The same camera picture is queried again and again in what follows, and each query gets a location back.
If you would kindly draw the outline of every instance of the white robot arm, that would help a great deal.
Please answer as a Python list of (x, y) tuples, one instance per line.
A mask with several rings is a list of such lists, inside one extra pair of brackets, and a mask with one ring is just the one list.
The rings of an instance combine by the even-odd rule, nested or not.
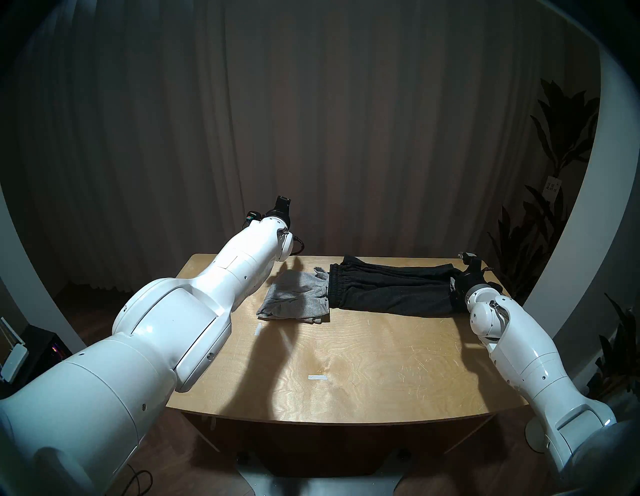
[(480, 260), (472, 253), (461, 256), (469, 268), (455, 284), (458, 294), (464, 291), (471, 329), (507, 384), (533, 408), (544, 434), (542, 448), (562, 477), (578, 447), (616, 417), (606, 404), (580, 394), (553, 340), (516, 301), (484, 282)]
[(230, 314), (291, 253), (290, 200), (259, 214), (200, 275), (164, 278), (120, 311), (112, 336), (0, 401), (0, 424), (50, 488), (103, 494), (174, 390), (188, 391), (231, 334)]

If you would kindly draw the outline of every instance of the table top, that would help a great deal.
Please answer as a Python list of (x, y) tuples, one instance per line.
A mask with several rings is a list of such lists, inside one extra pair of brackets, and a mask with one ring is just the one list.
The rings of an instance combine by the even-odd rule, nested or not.
[[(178, 277), (196, 276), (214, 257), (193, 255)], [(361, 259), (465, 268), (459, 259)], [(340, 262), (342, 257), (276, 262), (265, 284), (231, 315), (231, 336), (214, 362), (189, 392), (174, 392), (168, 406), (263, 422), (400, 424), (526, 404), (491, 363), (468, 314), (422, 318), (331, 308), (322, 324), (262, 321), (255, 315), (281, 269), (329, 271)]]

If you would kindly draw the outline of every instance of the potted plant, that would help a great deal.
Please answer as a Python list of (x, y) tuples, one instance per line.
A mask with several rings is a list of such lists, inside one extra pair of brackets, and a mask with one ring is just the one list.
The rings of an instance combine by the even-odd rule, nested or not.
[[(583, 154), (593, 146), (600, 99), (585, 102), (585, 92), (568, 97), (553, 81), (541, 79), (540, 84), (548, 100), (548, 103), (538, 100), (547, 121), (548, 135), (536, 117), (531, 116), (531, 119), (540, 144), (551, 160), (552, 175), (557, 178), (560, 171), (572, 162), (588, 161)], [(587, 125), (587, 136), (579, 141)], [(569, 217), (562, 188), (559, 188), (552, 204), (536, 188), (526, 188), (534, 201), (523, 202), (525, 214), (522, 222), (511, 228), (511, 216), (503, 207), (497, 239), (487, 233), (498, 262), (496, 273), (519, 303), (527, 299), (536, 285)]]
[(620, 323), (613, 343), (600, 336), (602, 358), (596, 360), (598, 371), (589, 380), (588, 396), (599, 401), (610, 402), (616, 394), (633, 393), (640, 400), (640, 360), (636, 344), (636, 317), (605, 293), (616, 310)]

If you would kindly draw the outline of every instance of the elastic waistband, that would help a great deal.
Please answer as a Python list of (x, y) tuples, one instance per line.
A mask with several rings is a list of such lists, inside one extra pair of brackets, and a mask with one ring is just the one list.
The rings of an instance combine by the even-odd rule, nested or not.
[(329, 299), (329, 308), (340, 307), (343, 289), (342, 267), (338, 264), (331, 264), (329, 268), (329, 289), (326, 292)]

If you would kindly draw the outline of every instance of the folded gray garment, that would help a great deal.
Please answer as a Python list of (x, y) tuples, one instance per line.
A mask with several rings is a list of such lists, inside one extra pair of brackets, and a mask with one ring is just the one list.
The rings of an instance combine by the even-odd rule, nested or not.
[(315, 274), (285, 270), (271, 284), (256, 315), (261, 319), (298, 319), (320, 324), (321, 317), (329, 313), (329, 274), (320, 267), (314, 271)]

